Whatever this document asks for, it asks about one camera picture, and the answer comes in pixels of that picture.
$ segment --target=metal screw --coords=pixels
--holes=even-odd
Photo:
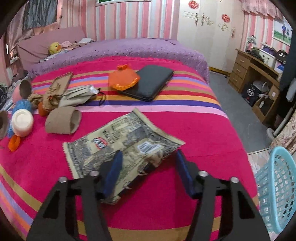
[[[89,174],[90,174],[91,177],[96,177],[96,176],[99,175],[99,172],[94,170],[94,171],[91,171]]]
[[[59,178],[60,183],[65,183],[67,180],[68,180],[68,178],[66,178],[66,177],[60,177]]]
[[[232,178],[230,179],[230,181],[231,181],[232,183],[238,183],[238,182],[239,182],[239,179],[238,179],[237,177],[232,177]]]
[[[199,171],[198,174],[199,174],[201,177],[207,177],[207,176],[209,175],[206,171]]]

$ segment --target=white box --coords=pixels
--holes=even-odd
[[[273,69],[276,64],[276,58],[262,49],[259,50],[259,54],[263,58],[264,63]]]

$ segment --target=curtain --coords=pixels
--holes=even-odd
[[[242,2],[242,10],[245,12],[261,13],[265,16],[270,15],[273,18],[283,19],[279,9],[270,2],[270,0],[240,0]]]
[[[57,0],[30,0],[25,8],[23,30],[48,26],[57,21]]]
[[[10,52],[10,57],[13,57],[16,54],[16,50],[14,48],[17,42],[30,38],[37,34],[58,29],[60,27],[63,0],[58,0],[57,19],[55,23],[52,23],[46,27],[31,28],[23,31],[22,28],[23,28],[23,21],[24,21],[24,13],[25,13],[25,8],[27,4],[28,2],[18,11],[18,13],[14,16],[9,26],[7,27],[6,34],[7,34],[7,44]]]

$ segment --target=red paper decoration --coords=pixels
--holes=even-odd
[[[200,5],[196,1],[189,1],[188,6],[192,9],[197,9]]]
[[[222,14],[222,19],[226,23],[229,23],[230,22],[230,17],[227,14]]]

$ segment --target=black bag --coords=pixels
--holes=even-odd
[[[147,65],[140,69],[137,74],[139,82],[124,91],[122,94],[143,101],[152,101],[165,87],[173,76],[174,71],[158,65]]]
[[[262,92],[253,84],[245,85],[242,91],[242,97],[250,106],[254,106],[256,101],[259,99],[258,95]]]

